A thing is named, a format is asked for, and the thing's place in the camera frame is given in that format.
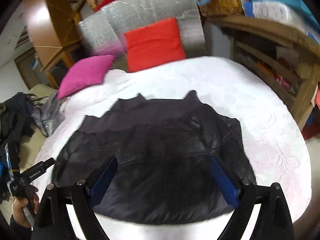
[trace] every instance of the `bubble wrap panel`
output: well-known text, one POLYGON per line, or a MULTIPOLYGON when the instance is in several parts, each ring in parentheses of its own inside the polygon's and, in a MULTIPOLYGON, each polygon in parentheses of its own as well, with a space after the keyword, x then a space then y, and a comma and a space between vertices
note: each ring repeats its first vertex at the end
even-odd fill
POLYGON ((205 55, 204 33, 195 0, 117 0, 80 22, 79 28, 92 54, 121 53, 126 51, 124 33, 170 17, 178 20, 186 56, 205 55))

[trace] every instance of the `white bedspread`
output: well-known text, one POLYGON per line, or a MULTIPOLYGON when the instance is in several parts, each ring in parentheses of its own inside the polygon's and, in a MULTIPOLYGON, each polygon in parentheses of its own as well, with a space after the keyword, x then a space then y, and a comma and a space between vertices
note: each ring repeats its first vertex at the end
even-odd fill
MULTIPOLYGON (((201 102, 219 114, 241 122, 244 149, 256 174, 257 184, 280 182, 292 221, 305 211, 311 199, 311 167, 306 144, 286 106, 257 76, 242 65, 218 57, 200 57, 172 62, 137 73, 111 70, 102 85, 71 96, 64 104, 65 121, 46 140, 35 163, 57 158, 85 115, 101 117, 118 98, 141 93, 145 98, 181 99, 196 90, 201 102)), ((42 196, 51 182, 52 168, 34 181, 42 196)), ((77 237, 85 239, 72 206, 68 207, 77 237)), ((255 206, 242 239, 249 239, 258 216, 255 206)), ((150 226, 127 223, 97 215, 114 239, 217 239, 231 214, 180 226, 150 226)))

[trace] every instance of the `black handle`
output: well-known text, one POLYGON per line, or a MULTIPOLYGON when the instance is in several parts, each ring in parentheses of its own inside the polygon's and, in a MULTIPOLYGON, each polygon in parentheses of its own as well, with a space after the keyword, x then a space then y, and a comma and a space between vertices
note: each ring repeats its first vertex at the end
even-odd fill
POLYGON ((22 197, 28 199, 28 204, 23 207, 23 213, 28 220, 29 224, 33 227, 35 223, 35 204, 33 202, 33 194, 35 193, 35 187, 32 185, 27 185, 24 187, 25 192, 23 193, 22 197))

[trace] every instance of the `wooden shelf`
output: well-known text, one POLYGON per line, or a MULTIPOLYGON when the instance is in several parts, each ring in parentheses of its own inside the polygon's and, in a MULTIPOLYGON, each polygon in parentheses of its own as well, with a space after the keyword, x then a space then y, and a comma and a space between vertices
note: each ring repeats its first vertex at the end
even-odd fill
POLYGON ((318 43, 299 30, 279 22, 239 15, 208 17, 208 19, 218 26, 253 33, 287 48, 306 49, 320 57, 318 43))
POLYGON ((239 52, 235 53, 235 61, 243 64, 247 68, 257 73, 257 75, 279 96, 288 109, 291 109, 294 104, 295 97, 289 94, 287 90, 285 90, 273 77, 269 76, 266 72, 259 68, 253 60, 239 52))
POLYGON ((266 54, 262 53, 261 51, 250 47, 249 45, 246 45, 242 42, 236 41, 235 44, 237 47, 245 50, 246 52, 252 54, 256 58, 260 59, 261 61, 267 63, 271 68, 273 68, 275 71, 279 72, 285 79, 290 81, 293 85, 300 86, 301 81, 298 76, 290 72, 290 70, 286 69, 284 66, 282 66, 280 63, 278 63, 273 58, 267 56, 266 54))

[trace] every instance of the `dark coat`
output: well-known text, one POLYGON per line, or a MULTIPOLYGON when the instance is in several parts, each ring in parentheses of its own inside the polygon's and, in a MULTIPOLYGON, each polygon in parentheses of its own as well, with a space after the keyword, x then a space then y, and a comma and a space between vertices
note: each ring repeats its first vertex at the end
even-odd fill
POLYGON ((255 176, 244 153, 240 123, 183 100, 119 100, 103 117, 87 116, 60 152, 52 181, 86 179, 108 155, 118 170, 94 211, 143 224, 185 224, 231 212, 209 170, 221 158, 238 176, 255 176))

